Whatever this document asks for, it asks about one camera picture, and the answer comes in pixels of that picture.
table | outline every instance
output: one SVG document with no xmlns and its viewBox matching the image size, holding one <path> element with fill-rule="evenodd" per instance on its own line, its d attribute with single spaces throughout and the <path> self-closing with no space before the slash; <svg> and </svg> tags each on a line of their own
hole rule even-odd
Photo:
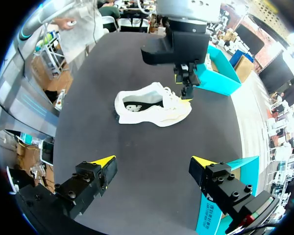
<svg viewBox="0 0 294 235">
<path fill-rule="evenodd" d="M 193 110 L 182 122 L 120 125 L 113 115 L 119 91 L 154 81 L 179 93 L 173 65 L 150 66 L 140 47 L 156 35 L 116 32 L 91 51 L 64 100 L 54 146 L 55 181 L 81 161 L 117 156 L 118 173 L 102 198 L 76 221 L 110 235 L 196 235 L 200 190 L 188 173 L 192 155 L 215 162 L 242 157 L 230 97 L 195 89 Z"/>
</svg>

teal panel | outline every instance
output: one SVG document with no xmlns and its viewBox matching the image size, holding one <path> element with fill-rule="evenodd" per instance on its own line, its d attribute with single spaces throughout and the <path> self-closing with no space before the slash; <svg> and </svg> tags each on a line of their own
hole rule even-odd
<svg viewBox="0 0 294 235">
<path fill-rule="evenodd" d="M 241 167 L 241 182 L 253 185 L 252 195 L 256 196 L 259 180 L 259 157 Z"/>
<path fill-rule="evenodd" d="M 237 159 L 237 160 L 234 160 L 234 161 L 231 161 L 229 163 L 227 163 L 231 168 L 232 170 L 236 170 L 237 168 L 240 168 L 242 167 L 243 165 L 255 160 L 259 158 L 259 156 L 255 156 L 255 157 L 250 157 L 250 158 L 240 158 L 240 159 Z"/>
<path fill-rule="evenodd" d="M 194 70 L 200 80 L 200 85 L 197 87 L 223 95 L 231 95 L 241 86 L 236 72 L 219 49 L 209 46 L 208 53 L 219 73 L 208 70 L 204 64 L 197 65 L 197 70 Z"/>
<path fill-rule="evenodd" d="M 200 210 L 196 232 L 200 235 L 215 235 L 220 224 L 222 212 L 216 203 L 201 194 Z"/>
<path fill-rule="evenodd" d="M 225 230 L 229 227 L 232 220 L 233 219 L 229 215 L 223 218 L 218 227 L 217 235 L 225 235 Z"/>
</svg>

chair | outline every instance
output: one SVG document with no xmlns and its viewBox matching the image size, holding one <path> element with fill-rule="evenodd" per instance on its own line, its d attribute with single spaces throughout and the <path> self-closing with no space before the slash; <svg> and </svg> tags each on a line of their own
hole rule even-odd
<svg viewBox="0 0 294 235">
<path fill-rule="evenodd" d="M 142 19 L 139 19 L 139 18 L 134 18 L 133 19 L 133 24 L 131 22 L 131 19 L 129 18 L 121 18 L 121 19 L 118 19 L 118 24 L 122 30 L 122 27 L 123 28 L 136 28 L 137 30 L 134 30 L 134 31 L 138 31 L 138 28 L 141 24 L 141 20 Z M 142 28 L 144 29 L 143 32 L 146 32 L 148 33 L 149 32 L 149 21 L 147 19 L 143 19 L 143 23 L 142 23 Z"/>
<path fill-rule="evenodd" d="M 116 28 L 116 31 L 119 32 L 120 31 L 120 27 L 117 26 L 117 23 L 115 21 L 115 19 L 112 16 L 103 16 L 102 17 L 102 24 L 114 24 L 114 27 Z"/>
</svg>

white cloth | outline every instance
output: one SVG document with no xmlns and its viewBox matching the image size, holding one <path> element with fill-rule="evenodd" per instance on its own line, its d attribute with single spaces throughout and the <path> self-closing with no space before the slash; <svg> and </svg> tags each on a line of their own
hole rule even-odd
<svg viewBox="0 0 294 235">
<path fill-rule="evenodd" d="M 276 161 L 286 161 L 292 154 L 292 146 L 290 143 L 285 142 L 282 146 L 277 147 L 275 150 L 274 158 Z"/>
<path fill-rule="evenodd" d="M 278 97 L 276 98 L 277 103 L 281 103 L 282 102 L 282 97 L 278 95 Z"/>
<path fill-rule="evenodd" d="M 76 20 L 73 29 L 60 30 L 61 48 L 68 64 L 81 53 L 85 53 L 87 46 L 95 43 L 94 36 L 98 41 L 104 34 L 101 14 L 97 10 L 97 0 L 77 4 L 59 17 L 70 17 Z"/>
</svg>

teal box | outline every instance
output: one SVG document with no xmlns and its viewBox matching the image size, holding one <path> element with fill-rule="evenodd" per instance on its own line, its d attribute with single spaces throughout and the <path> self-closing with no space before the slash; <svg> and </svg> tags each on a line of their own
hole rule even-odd
<svg viewBox="0 0 294 235">
<path fill-rule="evenodd" d="M 219 73 L 208 70 L 205 64 L 197 65 L 197 70 L 194 70 L 200 80 L 197 87 L 226 96 L 231 95 L 242 85 L 239 77 L 222 51 L 209 45 L 207 53 L 210 54 L 210 59 L 215 63 Z"/>
</svg>

